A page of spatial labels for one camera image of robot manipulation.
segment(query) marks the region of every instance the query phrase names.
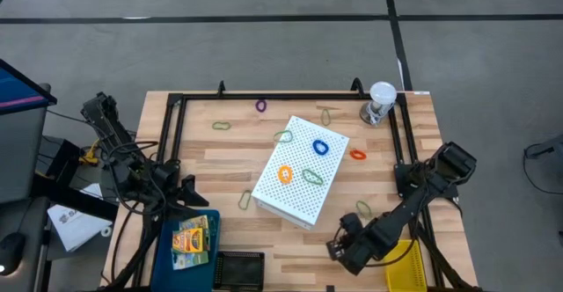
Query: gray floor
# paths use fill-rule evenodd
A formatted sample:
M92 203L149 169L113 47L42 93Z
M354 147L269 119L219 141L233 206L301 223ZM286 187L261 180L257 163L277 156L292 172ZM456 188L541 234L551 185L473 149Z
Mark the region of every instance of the gray floor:
M563 13L563 0L395 0L399 14ZM0 17L142 17L280 13L386 13L385 0L4 0ZM522 150L563 133L563 22L401 23L415 90L431 91L442 135L479 160L460 187L479 284L561 291L563 197L531 188ZM49 82L53 109L79 116L98 91L117 98L136 128L148 90L346 89L401 86L387 22L0 26L0 57ZM48 116L45 133L79 145L90 128ZM548 159L530 163L563 191ZM95 288L106 243L54 263L51 291Z

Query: yellow crayon box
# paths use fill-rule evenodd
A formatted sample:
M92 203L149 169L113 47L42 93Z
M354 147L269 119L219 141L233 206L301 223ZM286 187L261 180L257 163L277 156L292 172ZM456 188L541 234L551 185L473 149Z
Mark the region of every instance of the yellow crayon box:
M172 233L172 249L175 252L202 252L203 229L179 230Z

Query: monitor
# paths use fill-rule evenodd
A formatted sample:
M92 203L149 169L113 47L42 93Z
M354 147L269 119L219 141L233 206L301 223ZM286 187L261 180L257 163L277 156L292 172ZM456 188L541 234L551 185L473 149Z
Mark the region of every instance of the monitor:
M0 115L55 104L49 92L0 59Z

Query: wooden tabletop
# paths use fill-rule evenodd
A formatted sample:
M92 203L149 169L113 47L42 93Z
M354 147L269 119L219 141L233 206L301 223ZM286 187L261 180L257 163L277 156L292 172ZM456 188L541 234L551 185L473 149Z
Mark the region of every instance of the wooden tabletop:
M167 91L147 93L137 139L158 140L165 115ZM407 92L409 115L419 159L431 157L442 145L432 99L427 93ZM220 250L264 252L265 290L387 291L384 268L364 268L358 276L331 261L325 242L333 238L339 218L355 212L358 200L367 202L374 215L391 211L400 203L395 187L396 163L388 119L378 127L360 120L363 101L353 100L268 100L267 110L258 113L253 100L199 100L187 103L179 158L181 175L194 174L196 190L210 208L219 210ZM354 160L345 153L313 230L257 208L253 201L247 210L238 208L244 190L252 190L274 150L273 135L283 130L291 115L321 125L321 112L328 109L332 123L328 129L350 138L349 149L364 150L367 159ZM175 109L172 128L175 128ZM408 159L400 109L395 108L405 160ZM215 121L228 121L230 130L213 130ZM173 130L167 143L170 156ZM146 150L147 154L156 151ZM430 213L438 247L467 282L477 285L472 259L459 212L444 200L434 200ZM113 248L127 210L120 207L106 257L104 275L110 278ZM139 215L133 215L124 230L116 259L119 272L135 252L142 230ZM408 230L403 238L409 238ZM422 248L428 285L434 285L428 252ZM149 284L154 245L147 254L143 285Z

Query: white pegboard box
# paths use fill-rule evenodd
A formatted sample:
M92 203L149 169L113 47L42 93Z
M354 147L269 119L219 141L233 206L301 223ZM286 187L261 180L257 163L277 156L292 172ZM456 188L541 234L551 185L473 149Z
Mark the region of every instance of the white pegboard box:
M349 139L296 116L291 116L285 130L291 131L293 140L277 143L252 191L252 197L261 208L310 230L317 222ZM289 138L286 133L279 140ZM315 140L328 145L329 150L325 155L320 156L315 152ZM293 172L293 179L288 184L278 179L278 171L283 165L289 166ZM302 174L304 169L321 177L323 185L307 182Z

